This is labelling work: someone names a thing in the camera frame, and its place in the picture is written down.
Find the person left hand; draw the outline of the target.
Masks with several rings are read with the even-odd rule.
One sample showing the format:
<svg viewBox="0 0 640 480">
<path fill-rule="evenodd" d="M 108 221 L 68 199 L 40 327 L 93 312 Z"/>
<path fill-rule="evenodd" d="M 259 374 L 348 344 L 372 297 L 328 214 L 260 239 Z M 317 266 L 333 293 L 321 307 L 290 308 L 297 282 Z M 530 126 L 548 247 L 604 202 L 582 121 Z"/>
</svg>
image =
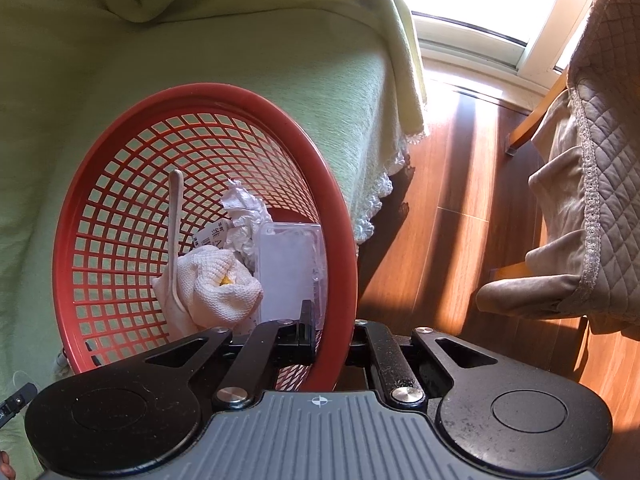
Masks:
<svg viewBox="0 0 640 480">
<path fill-rule="evenodd" d="M 16 473 L 10 464 L 10 458 L 7 452 L 0 452 L 0 471 L 1 477 L 6 480 L 15 480 Z"/>
</svg>

